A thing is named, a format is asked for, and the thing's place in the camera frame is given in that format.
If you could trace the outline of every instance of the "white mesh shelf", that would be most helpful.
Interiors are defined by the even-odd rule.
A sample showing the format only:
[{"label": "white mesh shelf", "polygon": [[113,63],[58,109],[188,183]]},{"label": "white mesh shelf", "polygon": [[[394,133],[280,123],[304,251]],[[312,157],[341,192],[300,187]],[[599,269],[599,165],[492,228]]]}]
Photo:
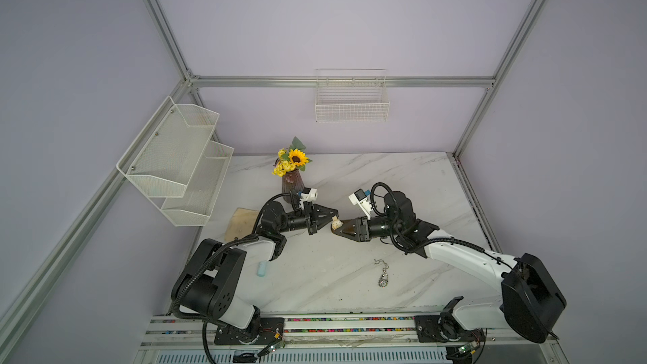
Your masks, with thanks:
[{"label": "white mesh shelf", "polygon": [[147,197],[184,196],[218,115],[194,104],[174,104],[125,177]]},{"label": "white mesh shelf", "polygon": [[214,210],[234,148],[209,141],[181,198],[166,198],[162,212],[176,226],[206,225]]},{"label": "white mesh shelf", "polygon": [[317,122],[386,121],[390,103],[385,83],[384,69],[317,69]]},{"label": "white mesh shelf", "polygon": [[205,225],[234,149],[211,140],[218,113],[170,97],[163,107],[168,111],[148,141],[138,153],[133,142],[117,169],[175,226]]}]

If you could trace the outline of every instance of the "blue object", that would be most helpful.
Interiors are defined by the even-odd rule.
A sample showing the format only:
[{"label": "blue object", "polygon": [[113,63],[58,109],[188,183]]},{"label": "blue object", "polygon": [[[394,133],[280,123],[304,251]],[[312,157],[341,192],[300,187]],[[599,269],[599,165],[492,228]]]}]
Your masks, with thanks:
[{"label": "blue object", "polygon": [[265,271],[267,271],[267,262],[261,262],[258,264],[258,271],[256,271],[256,275],[258,277],[265,277]]}]

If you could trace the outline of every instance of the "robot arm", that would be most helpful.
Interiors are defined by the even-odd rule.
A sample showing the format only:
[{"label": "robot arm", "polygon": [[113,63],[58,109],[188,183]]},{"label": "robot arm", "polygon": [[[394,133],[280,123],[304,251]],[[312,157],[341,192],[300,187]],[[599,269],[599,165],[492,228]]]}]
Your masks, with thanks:
[{"label": "robot arm", "polygon": [[[223,332],[242,342],[254,341],[259,334],[260,310],[236,296],[243,264],[276,259],[287,242],[283,232],[308,230],[317,233],[338,214],[318,204],[316,189],[304,189],[300,208],[286,213],[281,203],[270,199],[258,214],[252,234],[223,245],[203,240],[177,279],[171,292],[169,313],[186,319],[200,319],[221,326]],[[212,277],[206,271],[216,271]],[[194,313],[180,310],[183,306]]]},{"label": "robot arm", "polygon": [[[377,187],[387,190],[383,213],[376,210],[373,199]],[[394,246],[406,254],[451,264],[497,291],[492,298],[452,299],[441,313],[442,325],[454,328],[450,333],[512,328],[535,343],[546,340],[566,300],[538,258],[527,253],[521,258],[502,255],[455,239],[437,225],[416,219],[411,200],[384,183],[376,183],[370,192],[357,190],[349,198],[366,216],[344,222],[332,230],[336,235],[356,242],[390,237]]]}]

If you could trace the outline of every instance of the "metal frame bar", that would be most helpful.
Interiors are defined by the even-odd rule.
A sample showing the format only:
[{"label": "metal frame bar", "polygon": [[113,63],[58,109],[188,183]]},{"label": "metal frame bar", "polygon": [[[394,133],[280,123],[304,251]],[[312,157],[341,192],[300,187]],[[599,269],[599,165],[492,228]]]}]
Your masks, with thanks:
[{"label": "metal frame bar", "polygon": [[169,25],[168,20],[166,19],[166,15],[162,10],[160,1],[144,0],[144,4],[146,4],[146,8],[148,9],[151,18],[155,23],[155,27],[162,37],[162,41],[164,42],[166,49],[171,55],[171,58],[173,59],[175,68],[183,79],[189,79],[191,77],[191,71],[187,67],[186,61],[182,56],[182,51],[180,51],[180,47],[175,40],[175,36],[173,34],[173,31],[171,30],[171,26]]},{"label": "metal frame bar", "polygon": [[[189,90],[188,81],[180,81],[171,97],[181,99]],[[155,130],[159,120],[164,117],[170,106],[160,107],[135,139],[137,146],[128,150],[127,157],[134,158],[139,149]],[[49,300],[72,263],[76,260],[85,244],[92,237],[105,212],[115,200],[125,177],[115,167],[105,179],[99,190],[85,206],[70,229],[56,245],[52,253],[38,269],[27,287],[16,299],[9,311],[0,320],[0,363],[9,360],[20,341],[34,323],[40,311]]]},{"label": "metal frame bar", "polygon": [[[494,99],[498,87],[502,84],[523,44],[527,40],[530,31],[536,24],[542,9],[546,5],[546,1],[532,1],[494,77],[388,77],[386,79],[386,85],[390,87],[486,88],[478,108],[474,112],[470,123],[466,127],[456,147],[454,152],[456,158],[451,157],[450,159],[452,160],[452,166],[454,166],[456,175],[463,186],[465,195],[472,204],[472,208],[481,223],[484,234],[495,251],[500,251],[500,247],[473,193],[473,188],[467,180],[459,158],[472,137],[474,130],[483,118],[485,111]],[[316,87],[316,77],[195,76],[186,65],[186,61],[182,56],[182,52],[166,19],[166,15],[162,10],[160,1],[144,0],[144,4],[146,4],[155,23],[155,27],[162,37],[162,41],[170,53],[178,73],[182,77],[181,82],[178,83],[171,94],[174,101],[179,101],[188,93],[196,104],[202,106],[203,102],[197,91],[200,87]],[[146,138],[151,133],[150,131],[156,126],[156,121],[166,111],[166,109],[159,109],[156,115],[151,118],[139,133],[137,137],[138,144],[143,146]],[[136,152],[138,148],[139,146],[133,147],[133,151]],[[2,320],[0,320],[0,363],[6,362],[11,357],[21,339],[49,300],[62,275],[69,269],[87,241],[91,238],[98,223],[115,199],[119,188],[121,188],[124,182],[125,178],[117,169],[113,169],[68,232],[36,272],[36,275],[29,281],[27,287],[23,290],[16,302],[10,307]]]},{"label": "metal frame bar", "polygon": [[454,155],[456,156],[456,158],[460,158],[465,151],[465,148],[472,138],[474,131],[481,123],[481,120],[483,119],[483,116],[485,115],[485,112],[489,108],[490,104],[492,104],[492,100],[494,100],[494,96],[497,94],[499,87],[501,87],[501,84],[504,82],[505,77],[508,75],[510,68],[519,55],[519,52],[521,52],[521,49],[528,39],[532,28],[535,26],[535,24],[537,24],[539,15],[544,10],[547,2],[548,0],[532,0],[532,2],[530,3],[528,10],[523,16],[521,24],[514,34],[513,40],[508,45],[505,55],[503,56],[503,59],[499,63],[496,73],[494,74],[494,84],[491,88],[487,88],[485,90],[485,93],[483,94],[481,101],[476,107],[476,110],[474,111],[470,122],[465,128],[465,132],[456,145],[456,149],[454,150]]},{"label": "metal frame bar", "polygon": [[541,348],[542,354],[547,363],[569,364],[568,359],[562,350],[562,346],[560,346],[557,341],[555,341],[555,343],[543,343],[540,344],[539,347]]},{"label": "metal frame bar", "polygon": [[[325,329],[325,328],[356,328],[356,327],[371,327],[370,321],[353,321],[352,318],[360,318],[370,316],[376,317],[393,317],[393,316],[416,316],[416,315],[437,315],[438,312],[391,312],[391,313],[367,313],[367,314],[352,314],[352,313],[309,313],[309,314],[288,314],[283,315],[279,313],[270,313],[263,315],[263,317],[282,317],[282,318],[325,318],[325,317],[344,317],[349,320],[346,321],[300,321],[288,322],[294,325],[286,328],[312,328]],[[202,322],[199,320],[178,320],[172,316],[153,316],[151,322],[146,330],[146,335],[142,339],[139,349],[141,351],[163,351],[163,350],[194,350],[202,348],[201,338]],[[207,329],[208,339],[212,339],[210,334],[215,333],[217,326],[209,324]],[[335,336],[342,336],[343,340],[337,340]],[[341,343],[346,345],[357,345],[367,347],[397,347],[397,346],[462,346],[465,342],[449,341],[447,343],[419,343],[415,330],[403,331],[382,331],[382,332],[341,332],[341,333],[323,333],[323,332],[293,332],[284,334],[287,342],[287,348],[303,348],[303,347],[326,347],[332,348],[339,346]],[[524,339],[512,329],[489,329],[488,330],[488,344],[534,344],[533,342]],[[555,344],[557,341],[553,337],[549,337],[545,344]],[[219,348],[239,348],[240,345],[233,346],[214,346],[211,341],[208,342],[211,349]]]},{"label": "metal frame bar", "polygon": [[485,218],[485,214],[483,213],[481,204],[479,203],[478,198],[476,198],[476,193],[474,192],[474,189],[472,188],[470,181],[467,180],[467,175],[465,174],[465,170],[463,170],[463,166],[461,165],[461,162],[449,153],[447,154],[447,156],[449,157],[449,161],[452,164],[452,167],[454,168],[454,173],[456,174],[456,177],[458,178],[458,181],[460,182],[461,187],[463,188],[465,197],[467,198],[467,201],[470,203],[470,206],[474,211],[474,215],[476,215],[476,219],[481,225],[483,236],[485,236],[485,240],[487,240],[487,244],[490,247],[490,250],[494,250],[497,253],[503,253],[501,250],[501,246],[499,245],[499,242],[494,236],[494,231],[492,230],[490,223],[488,222],[487,218]]},{"label": "metal frame bar", "polygon": [[[328,83],[345,83],[347,77],[329,77]],[[194,76],[189,79],[193,87],[282,87],[315,88],[316,76]],[[388,76],[388,87],[490,87],[491,76]]]}]

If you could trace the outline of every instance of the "mounting plate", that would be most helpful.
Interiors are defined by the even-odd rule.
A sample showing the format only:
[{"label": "mounting plate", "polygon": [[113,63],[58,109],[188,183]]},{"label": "mounting plate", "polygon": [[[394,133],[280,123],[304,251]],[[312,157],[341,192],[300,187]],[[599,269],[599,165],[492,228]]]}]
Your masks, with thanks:
[{"label": "mounting plate", "polygon": [[[414,318],[415,331],[418,334],[418,341],[420,343],[446,343],[446,340],[441,335],[441,325],[438,323],[440,315],[417,315]],[[475,337],[472,332],[463,331],[458,338],[459,341],[473,341]]]},{"label": "mounting plate", "polygon": [[[261,329],[271,329],[272,331],[276,331],[278,329],[278,333],[283,336],[283,328],[285,323],[285,319],[282,317],[262,317],[261,318]],[[216,346],[247,346],[247,345],[253,345],[253,344],[262,344],[262,345],[267,345],[269,344],[272,340],[274,339],[275,333],[273,332],[263,332],[261,330],[261,333],[258,335],[258,338],[254,341],[254,343],[251,344],[242,344],[236,337],[237,334],[235,332],[220,332],[223,328],[218,327],[218,331],[215,333],[215,338],[214,338],[214,344]]]}]

